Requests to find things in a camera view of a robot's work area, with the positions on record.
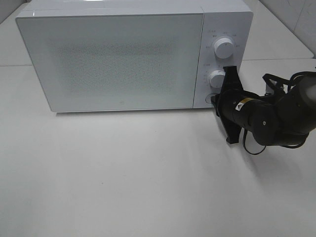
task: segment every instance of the white table surface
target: white table surface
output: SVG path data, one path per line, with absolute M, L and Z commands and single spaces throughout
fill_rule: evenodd
M 244 61 L 240 76 L 264 93 L 264 73 L 315 66 Z M 316 236 L 316 131 L 253 157 L 213 109 L 55 114 L 33 67 L 0 75 L 1 237 Z
M 254 12 L 244 60 L 313 58 L 313 54 L 258 0 L 244 0 Z M 31 65 L 15 17 L 0 24 L 0 66 Z

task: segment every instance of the wall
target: wall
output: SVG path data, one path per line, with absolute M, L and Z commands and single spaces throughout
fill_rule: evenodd
M 0 23 L 23 3 L 25 0 L 0 0 Z
M 316 0 L 260 0 L 316 55 Z

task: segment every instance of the microwave control panel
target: microwave control panel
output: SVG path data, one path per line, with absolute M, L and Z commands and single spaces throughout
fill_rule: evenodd
M 221 91 L 223 67 L 240 68 L 252 12 L 205 13 L 202 26 L 193 108 L 211 108 L 211 96 Z

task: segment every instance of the microwave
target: microwave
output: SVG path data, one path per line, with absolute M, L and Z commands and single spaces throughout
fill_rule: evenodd
M 242 0 L 32 0 L 16 23 L 53 112 L 212 108 L 239 69 Z

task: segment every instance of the white knob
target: white knob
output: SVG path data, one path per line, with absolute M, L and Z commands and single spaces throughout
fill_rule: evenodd
M 216 71 L 211 72 L 208 75 L 208 80 L 212 87 L 221 88 L 223 85 L 224 77 L 225 77 L 224 71 L 216 70 Z
M 229 58 L 234 52 L 234 43 L 230 38 L 220 38 L 214 43 L 214 51 L 221 59 Z

